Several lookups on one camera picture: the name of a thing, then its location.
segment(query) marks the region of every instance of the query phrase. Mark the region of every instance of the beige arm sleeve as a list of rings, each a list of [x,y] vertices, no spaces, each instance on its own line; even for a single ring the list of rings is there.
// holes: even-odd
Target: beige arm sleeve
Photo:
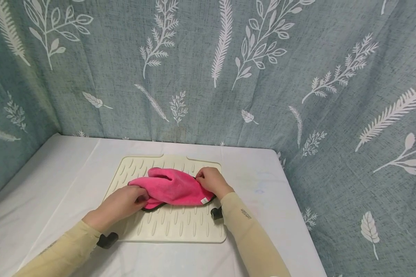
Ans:
[[[100,235],[80,221],[14,277],[67,277],[88,259]]]
[[[276,247],[238,195],[230,192],[220,202],[223,220],[250,277],[290,277]]]

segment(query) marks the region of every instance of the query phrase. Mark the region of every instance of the microfiber cloth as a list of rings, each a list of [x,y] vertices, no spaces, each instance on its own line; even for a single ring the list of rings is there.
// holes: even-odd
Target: microfiber cloth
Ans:
[[[148,177],[134,179],[128,185],[146,189],[149,195],[143,208],[146,212],[152,212],[164,204],[202,206],[216,198],[193,176],[175,169],[153,167],[148,170]]]

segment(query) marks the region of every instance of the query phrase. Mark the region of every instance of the gray-green curtain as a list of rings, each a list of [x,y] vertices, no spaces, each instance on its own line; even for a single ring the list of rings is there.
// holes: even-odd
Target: gray-green curtain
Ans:
[[[275,149],[328,276],[416,276],[416,0],[0,0],[0,189],[56,131]]]

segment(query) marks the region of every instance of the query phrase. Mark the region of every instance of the white tablecloth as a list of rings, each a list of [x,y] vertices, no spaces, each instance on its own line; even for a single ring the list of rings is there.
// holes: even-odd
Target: white tablecloth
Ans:
[[[123,157],[184,155],[222,165],[292,277],[325,277],[277,155],[268,149],[54,135],[0,192],[0,277],[11,276],[102,201]],[[247,276],[234,239],[222,244],[116,243],[74,276]]]

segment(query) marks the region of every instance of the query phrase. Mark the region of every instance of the wrist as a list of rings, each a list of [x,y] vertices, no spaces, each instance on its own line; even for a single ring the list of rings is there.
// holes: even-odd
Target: wrist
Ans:
[[[85,217],[83,217],[82,221],[100,233],[104,233],[112,226],[112,224],[114,224],[114,222],[98,208],[88,212]]]
[[[229,185],[223,186],[221,187],[216,193],[215,195],[217,196],[217,198],[219,200],[222,200],[222,198],[227,195],[230,192],[234,192],[234,189],[232,187],[230,187]]]

